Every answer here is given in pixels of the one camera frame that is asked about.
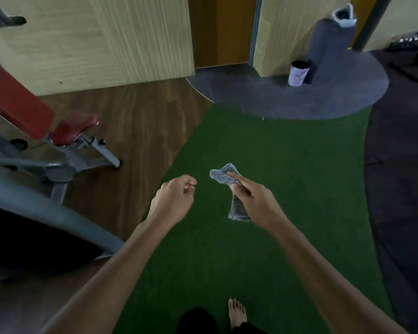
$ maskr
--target curved tile platform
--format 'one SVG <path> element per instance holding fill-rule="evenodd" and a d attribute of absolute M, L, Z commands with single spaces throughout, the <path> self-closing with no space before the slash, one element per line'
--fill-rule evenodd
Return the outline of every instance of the curved tile platform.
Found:
<path fill-rule="evenodd" d="M 342 71 L 325 84 L 290 87 L 287 75 L 259 77 L 248 64 L 197 69 L 189 83 L 209 100 L 259 117 L 324 120 L 379 100 L 389 80 L 370 54 L 346 51 Z"/>

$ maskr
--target person's left hand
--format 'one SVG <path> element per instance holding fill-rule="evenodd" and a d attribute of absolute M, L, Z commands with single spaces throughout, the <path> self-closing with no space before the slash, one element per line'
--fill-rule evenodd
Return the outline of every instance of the person's left hand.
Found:
<path fill-rule="evenodd" d="M 170 227 L 180 222 L 193 203 L 197 181 L 184 174 L 161 185 L 150 204 L 147 220 L 161 220 Z"/>

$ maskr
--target towel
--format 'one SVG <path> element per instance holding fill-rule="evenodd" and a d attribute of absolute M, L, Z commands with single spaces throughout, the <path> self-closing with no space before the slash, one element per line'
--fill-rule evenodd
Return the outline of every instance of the towel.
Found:
<path fill-rule="evenodd" d="M 237 179 L 232 178 L 227 173 L 233 172 L 236 174 L 240 174 L 234 165 L 231 163 L 226 164 L 219 170 L 211 170 L 209 173 L 209 176 L 212 179 L 215 179 L 220 184 L 238 184 L 241 187 L 243 187 L 246 192 L 251 194 L 249 190 L 247 190 Z M 238 197 L 234 194 L 232 194 L 232 203 L 231 203 L 231 210 L 229 211 L 228 218 L 232 220 L 240 220 L 240 221 L 250 221 L 248 214 L 246 213 L 245 207 L 243 206 L 243 203 Z"/>

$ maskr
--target foot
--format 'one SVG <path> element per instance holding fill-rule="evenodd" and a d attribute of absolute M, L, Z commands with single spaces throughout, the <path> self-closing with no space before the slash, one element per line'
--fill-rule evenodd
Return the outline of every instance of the foot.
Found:
<path fill-rule="evenodd" d="M 231 329 L 235 327 L 240 327 L 244 322 L 248 322 L 246 318 L 246 309 L 240 303 L 240 301 L 235 299 L 229 299 L 229 319 L 231 320 Z"/>

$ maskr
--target red seat pad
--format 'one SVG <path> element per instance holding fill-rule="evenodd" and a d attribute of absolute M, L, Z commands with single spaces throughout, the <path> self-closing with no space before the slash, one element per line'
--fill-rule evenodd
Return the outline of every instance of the red seat pad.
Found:
<path fill-rule="evenodd" d="M 87 129 L 99 124 L 95 113 L 70 111 L 57 125 L 51 136 L 51 141 L 56 146 L 71 145 Z"/>
<path fill-rule="evenodd" d="M 48 133 L 54 112 L 0 67 L 0 116 L 29 138 L 40 139 Z"/>

